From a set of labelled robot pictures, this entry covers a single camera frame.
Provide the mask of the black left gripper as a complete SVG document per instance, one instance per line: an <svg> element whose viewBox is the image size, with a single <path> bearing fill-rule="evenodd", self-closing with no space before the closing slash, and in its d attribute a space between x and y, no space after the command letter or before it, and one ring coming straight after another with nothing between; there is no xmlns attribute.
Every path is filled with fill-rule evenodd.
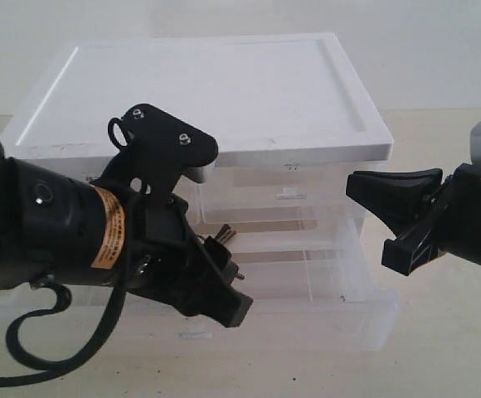
<svg viewBox="0 0 481 398"><path fill-rule="evenodd" d="M201 238L189 226L187 203L173 197L159 205L138 196L125 210L124 291L188 317L204 315L225 328L239 327L253 304L232 286L240 267L220 240Z"/></svg>

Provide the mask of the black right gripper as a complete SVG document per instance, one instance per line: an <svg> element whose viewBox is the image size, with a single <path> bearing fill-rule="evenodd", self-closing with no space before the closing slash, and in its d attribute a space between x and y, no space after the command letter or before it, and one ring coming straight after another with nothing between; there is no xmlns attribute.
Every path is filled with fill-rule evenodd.
<svg viewBox="0 0 481 398"><path fill-rule="evenodd" d="M439 199L451 188L442 207ZM450 254L481 266L481 166L463 163L443 170L355 171L345 194L387 226L394 239L383 244L381 264L409 276Z"/></svg>

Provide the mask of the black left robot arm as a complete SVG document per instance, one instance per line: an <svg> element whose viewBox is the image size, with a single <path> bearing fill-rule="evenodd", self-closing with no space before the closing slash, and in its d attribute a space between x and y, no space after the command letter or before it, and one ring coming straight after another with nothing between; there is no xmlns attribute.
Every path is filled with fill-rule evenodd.
<svg viewBox="0 0 481 398"><path fill-rule="evenodd" d="M90 183L7 157L0 141L0 290L47 275L112 286L126 269L131 294L238 327L252 299L233 288L231 253L198 238L173 191L216 159L216 140L157 109L110 125L127 143Z"/></svg>

